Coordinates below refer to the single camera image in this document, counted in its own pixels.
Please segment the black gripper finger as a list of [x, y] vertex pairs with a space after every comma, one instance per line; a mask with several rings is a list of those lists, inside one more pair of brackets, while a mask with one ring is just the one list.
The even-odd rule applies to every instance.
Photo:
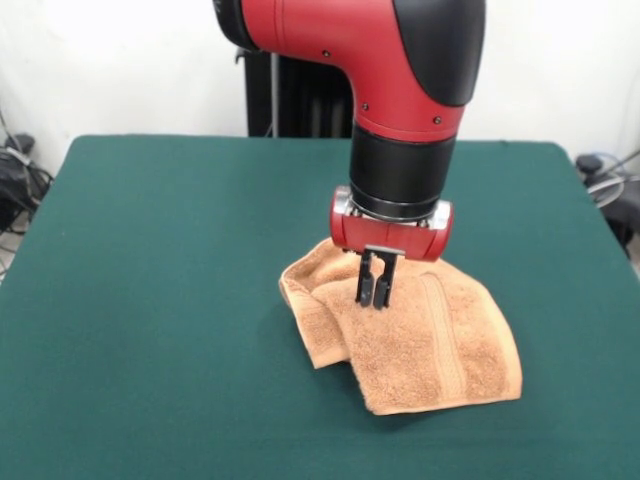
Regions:
[[392, 284], [397, 264], [396, 254], [377, 254], [377, 257], [384, 262], [384, 269], [376, 280], [373, 306], [377, 310], [389, 307]]
[[360, 266], [355, 301], [361, 306], [370, 306], [373, 301], [375, 278], [372, 266], [373, 252], [365, 249], [360, 255]]

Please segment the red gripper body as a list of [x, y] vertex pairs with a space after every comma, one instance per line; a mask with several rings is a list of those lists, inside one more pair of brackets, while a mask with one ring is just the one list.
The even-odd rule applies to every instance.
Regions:
[[424, 224], [392, 223], [346, 213], [332, 207], [329, 215], [333, 243], [344, 250], [366, 249], [402, 255], [409, 260], [436, 261], [449, 241], [454, 218], [452, 205], [438, 205]]

